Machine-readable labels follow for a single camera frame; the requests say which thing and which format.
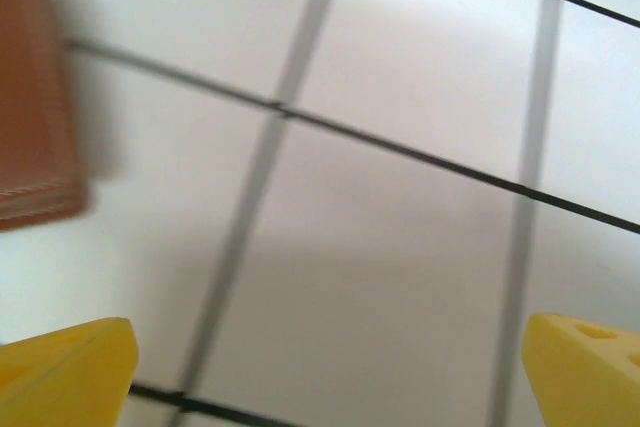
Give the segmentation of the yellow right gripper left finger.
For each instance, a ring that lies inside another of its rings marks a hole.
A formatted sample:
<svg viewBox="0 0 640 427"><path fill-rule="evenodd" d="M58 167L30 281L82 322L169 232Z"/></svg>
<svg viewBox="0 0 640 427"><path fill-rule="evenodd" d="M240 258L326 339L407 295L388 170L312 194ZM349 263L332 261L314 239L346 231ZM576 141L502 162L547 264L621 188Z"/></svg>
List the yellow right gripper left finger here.
<svg viewBox="0 0 640 427"><path fill-rule="evenodd" d="M0 346L0 427L116 427L138 364L129 320Z"/></svg>

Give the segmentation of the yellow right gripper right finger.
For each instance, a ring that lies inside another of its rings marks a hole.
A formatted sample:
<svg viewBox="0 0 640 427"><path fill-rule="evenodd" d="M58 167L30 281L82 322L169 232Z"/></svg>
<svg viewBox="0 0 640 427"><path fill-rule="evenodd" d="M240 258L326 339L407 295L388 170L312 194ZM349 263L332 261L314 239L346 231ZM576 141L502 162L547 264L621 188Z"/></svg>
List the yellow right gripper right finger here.
<svg viewBox="0 0 640 427"><path fill-rule="evenodd" d="M640 333L534 314L521 359L546 427L640 427Z"/></svg>

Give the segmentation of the brown and blue book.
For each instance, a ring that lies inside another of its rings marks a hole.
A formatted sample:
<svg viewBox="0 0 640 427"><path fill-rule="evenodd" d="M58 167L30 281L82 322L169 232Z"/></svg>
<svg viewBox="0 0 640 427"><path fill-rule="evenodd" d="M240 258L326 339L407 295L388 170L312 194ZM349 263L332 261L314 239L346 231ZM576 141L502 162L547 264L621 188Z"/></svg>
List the brown and blue book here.
<svg viewBox="0 0 640 427"><path fill-rule="evenodd" d="M0 232L89 203L78 112L53 0L0 0Z"/></svg>

